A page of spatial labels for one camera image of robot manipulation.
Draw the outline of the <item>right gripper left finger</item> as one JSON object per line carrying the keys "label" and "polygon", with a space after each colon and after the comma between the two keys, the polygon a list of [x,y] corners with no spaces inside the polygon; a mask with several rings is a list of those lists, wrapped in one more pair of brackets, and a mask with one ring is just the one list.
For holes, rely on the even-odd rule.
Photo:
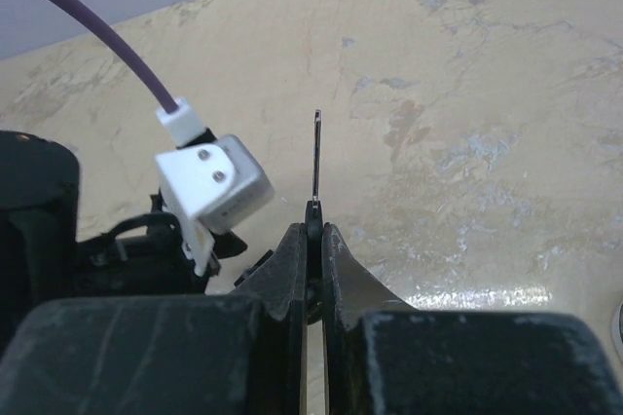
{"label": "right gripper left finger", "polygon": [[307,232],[228,294],[56,300],[1,361],[5,414],[303,414]]}

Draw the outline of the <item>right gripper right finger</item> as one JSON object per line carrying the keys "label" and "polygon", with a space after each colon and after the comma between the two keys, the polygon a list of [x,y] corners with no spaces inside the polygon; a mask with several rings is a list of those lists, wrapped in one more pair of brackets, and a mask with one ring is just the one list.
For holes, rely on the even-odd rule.
{"label": "right gripper right finger", "polygon": [[421,311],[327,224],[322,242],[330,414],[618,414],[622,393],[581,320],[535,312]]}

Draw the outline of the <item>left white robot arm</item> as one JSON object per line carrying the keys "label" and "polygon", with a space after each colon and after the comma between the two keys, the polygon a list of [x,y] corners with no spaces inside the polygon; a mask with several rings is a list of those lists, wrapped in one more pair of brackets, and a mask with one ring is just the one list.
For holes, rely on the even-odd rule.
{"label": "left white robot arm", "polygon": [[56,299],[198,294],[223,259],[245,252],[235,228],[274,188],[234,135],[205,131],[156,159],[150,209],[77,237],[81,170],[63,145],[1,134],[1,339]]}

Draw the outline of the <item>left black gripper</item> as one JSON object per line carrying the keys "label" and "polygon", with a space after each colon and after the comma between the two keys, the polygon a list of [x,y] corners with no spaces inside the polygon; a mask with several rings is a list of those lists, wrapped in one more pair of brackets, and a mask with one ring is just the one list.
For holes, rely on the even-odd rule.
{"label": "left black gripper", "polygon": [[77,243],[73,269],[76,296],[202,294],[220,262],[247,250],[233,232],[214,237],[206,270],[183,242],[179,222],[164,210],[160,195],[151,197],[151,210],[124,220],[111,230]]}

